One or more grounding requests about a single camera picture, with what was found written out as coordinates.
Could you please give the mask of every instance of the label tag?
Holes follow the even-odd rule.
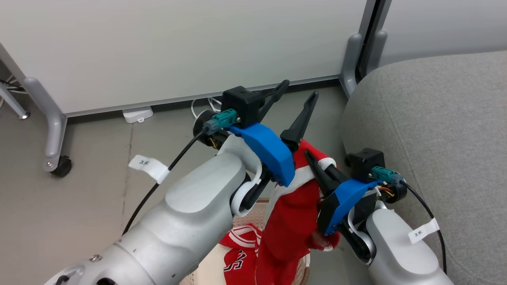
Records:
[[[440,227],[435,218],[431,219],[429,223],[420,226],[419,228],[411,231],[409,233],[410,241],[414,244],[420,240],[422,240],[425,236],[430,233],[434,233],[440,230]]]
[[[165,164],[142,155],[136,155],[128,164],[128,167],[148,173],[160,185],[169,175],[169,169]]]

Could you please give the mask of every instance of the red garment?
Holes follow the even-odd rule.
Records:
[[[224,256],[224,277],[227,285],[255,285],[257,252],[262,232],[252,224],[232,229],[221,245],[231,250]]]
[[[288,187],[277,186],[270,198],[273,206],[263,233],[256,268],[257,285],[290,285],[299,260],[309,248],[329,251],[338,244],[339,233],[322,236],[317,231],[320,188],[305,158],[309,150],[326,169],[333,159],[303,140],[294,153],[296,175]]]

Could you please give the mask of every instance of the gray fabric upholstery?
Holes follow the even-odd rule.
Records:
[[[345,109],[347,152],[382,150],[433,211],[455,284],[507,284],[507,52],[387,65]],[[393,208],[429,221],[411,195]],[[426,243],[441,259],[436,234]]]

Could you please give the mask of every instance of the screw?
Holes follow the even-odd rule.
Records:
[[[89,259],[91,262],[97,262],[97,261],[101,261],[102,260],[102,256],[100,255],[93,255],[92,257],[90,257]]]

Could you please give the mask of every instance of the tile floor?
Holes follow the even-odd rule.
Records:
[[[338,125],[346,98],[341,87],[321,88],[305,139],[335,158],[344,169]],[[277,134],[289,127],[310,91],[285,95],[263,123]],[[44,284],[59,270],[100,252],[116,241],[137,204],[153,184],[127,168],[136,154],[169,164],[191,138],[188,106],[165,108],[142,124],[112,116],[67,127],[63,154],[73,160],[58,179],[42,171],[46,120],[26,97],[31,117],[19,121],[7,105],[0,109],[0,276],[11,285]],[[204,105],[196,107],[200,112]],[[216,151],[195,144],[150,198],[140,216],[177,179]],[[267,187],[263,196],[270,196]],[[370,284],[366,269],[343,241],[331,253],[313,252],[309,284]]]

